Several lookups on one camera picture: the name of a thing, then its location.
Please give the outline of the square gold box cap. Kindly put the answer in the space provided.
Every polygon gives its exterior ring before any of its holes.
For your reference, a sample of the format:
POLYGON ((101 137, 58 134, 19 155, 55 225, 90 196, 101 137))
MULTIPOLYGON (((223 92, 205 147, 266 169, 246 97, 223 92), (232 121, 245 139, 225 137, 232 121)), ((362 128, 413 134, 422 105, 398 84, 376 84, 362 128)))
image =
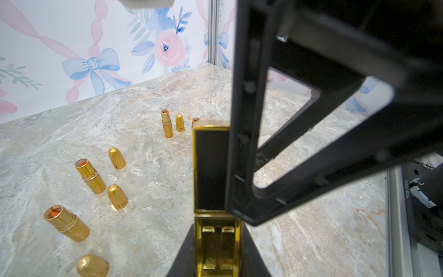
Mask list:
POLYGON ((192 127, 195 213, 225 211, 230 123, 201 120, 192 127))

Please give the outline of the gold lipstick cap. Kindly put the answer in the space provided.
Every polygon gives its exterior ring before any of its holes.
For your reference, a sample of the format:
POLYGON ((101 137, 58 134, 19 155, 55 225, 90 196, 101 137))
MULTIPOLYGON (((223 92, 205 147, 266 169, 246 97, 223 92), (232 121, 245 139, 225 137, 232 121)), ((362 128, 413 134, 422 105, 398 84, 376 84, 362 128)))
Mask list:
POLYGON ((119 149, 111 147, 108 150, 108 155, 115 169, 121 170, 126 166, 126 161, 119 149))
POLYGON ((178 132, 183 132, 185 130, 185 123, 182 114, 177 114, 175 118, 176 130, 178 132))
POLYGON ((97 255, 85 255, 77 262, 76 270, 82 277, 105 277, 110 264, 97 255))
POLYGON ((116 210, 125 208, 129 202, 124 191, 118 185, 109 186, 107 188, 107 195, 116 210))

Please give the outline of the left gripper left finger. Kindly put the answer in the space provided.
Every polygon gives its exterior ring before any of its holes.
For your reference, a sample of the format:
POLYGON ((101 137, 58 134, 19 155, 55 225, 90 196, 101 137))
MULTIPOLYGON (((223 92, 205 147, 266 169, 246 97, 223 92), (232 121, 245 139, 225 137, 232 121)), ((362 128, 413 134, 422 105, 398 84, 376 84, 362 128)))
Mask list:
POLYGON ((195 226, 191 225, 166 277, 195 277, 195 226))

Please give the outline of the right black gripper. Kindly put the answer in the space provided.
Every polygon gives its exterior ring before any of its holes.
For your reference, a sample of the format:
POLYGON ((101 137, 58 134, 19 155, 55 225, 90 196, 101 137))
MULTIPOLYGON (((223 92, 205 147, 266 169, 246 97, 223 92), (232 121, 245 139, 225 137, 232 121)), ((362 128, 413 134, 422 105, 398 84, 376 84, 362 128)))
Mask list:
POLYGON ((288 1, 273 68, 312 89, 306 61, 334 62, 360 77, 344 108, 374 114, 384 107, 443 112, 441 1, 288 1))

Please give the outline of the small yellow green box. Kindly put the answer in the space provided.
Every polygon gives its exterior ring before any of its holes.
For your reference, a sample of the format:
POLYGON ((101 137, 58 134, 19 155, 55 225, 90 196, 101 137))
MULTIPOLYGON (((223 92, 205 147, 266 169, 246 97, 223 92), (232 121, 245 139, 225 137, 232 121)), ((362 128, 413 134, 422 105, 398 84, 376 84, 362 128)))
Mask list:
POLYGON ((243 222, 225 212, 195 215, 197 277, 240 277, 243 222))

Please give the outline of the gold lipstick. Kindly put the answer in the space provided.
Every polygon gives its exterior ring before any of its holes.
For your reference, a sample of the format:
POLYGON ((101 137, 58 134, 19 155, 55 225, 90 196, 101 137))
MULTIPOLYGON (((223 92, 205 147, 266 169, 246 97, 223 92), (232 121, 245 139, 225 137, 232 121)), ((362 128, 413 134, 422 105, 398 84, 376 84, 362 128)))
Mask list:
POLYGON ((197 123, 199 120, 200 120, 200 119, 197 118, 197 117, 193 118, 193 119, 192 119, 192 126, 194 126, 195 123, 197 123))
POLYGON ((163 126, 165 136, 167 138, 173 137, 173 127, 172 127, 172 122, 171 122, 169 111, 167 109, 163 109, 161 111, 161 117, 162 117, 162 126, 163 126))
POLYGON ((43 216, 59 233, 75 242, 84 241, 90 234, 89 227, 62 205, 50 207, 43 216))
POLYGON ((92 166, 88 159, 79 159, 75 163, 75 168, 81 175, 86 185, 94 194, 100 194, 105 191, 106 184, 101 178, 99 172, 92 166))

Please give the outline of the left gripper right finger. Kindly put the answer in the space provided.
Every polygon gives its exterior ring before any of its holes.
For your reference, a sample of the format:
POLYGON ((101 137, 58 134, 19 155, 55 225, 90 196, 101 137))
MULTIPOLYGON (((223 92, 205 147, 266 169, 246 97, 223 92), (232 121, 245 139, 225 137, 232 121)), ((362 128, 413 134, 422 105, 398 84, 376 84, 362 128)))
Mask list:
POLYGON ((242 231, 242 277, 271 277, 248 228, 243 225, 242 231))

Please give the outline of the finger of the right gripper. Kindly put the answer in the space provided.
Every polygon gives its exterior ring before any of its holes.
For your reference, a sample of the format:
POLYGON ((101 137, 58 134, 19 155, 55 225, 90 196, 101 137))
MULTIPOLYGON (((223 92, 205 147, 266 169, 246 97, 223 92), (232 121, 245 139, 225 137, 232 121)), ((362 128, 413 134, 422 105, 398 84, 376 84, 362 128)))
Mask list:
POLYGON ((322 57, 296 40, 319 15, 288 1, 240 1, 237 10, 233 97, 228 150, 226 210, 245 222, 266 222, 322 194, 310 158, 266 188, 253 183, 255 172, 277 157, 322 119, 322 92, 316 69, 322 57), (312 85, 317 91, 263 145, 258 144, 269 68, 312 85))
POLYGON ((443 146, 443 106, 390 104, 310 157, 242 211, 258 226, 342 185, 443 146))

